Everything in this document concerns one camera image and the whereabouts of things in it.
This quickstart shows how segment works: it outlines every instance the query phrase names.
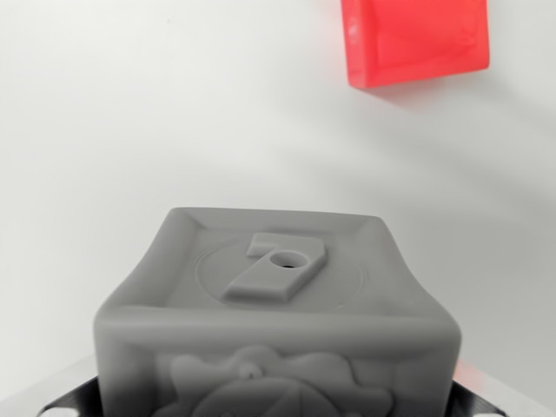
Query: white wall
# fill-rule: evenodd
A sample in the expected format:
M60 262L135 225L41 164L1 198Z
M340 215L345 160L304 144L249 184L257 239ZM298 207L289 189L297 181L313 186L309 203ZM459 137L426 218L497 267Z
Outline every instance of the white wall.
M489 71L362 92L339 0L0 0L0 398L93 349L174 206L379 215L462 356L556 408L552 0Z

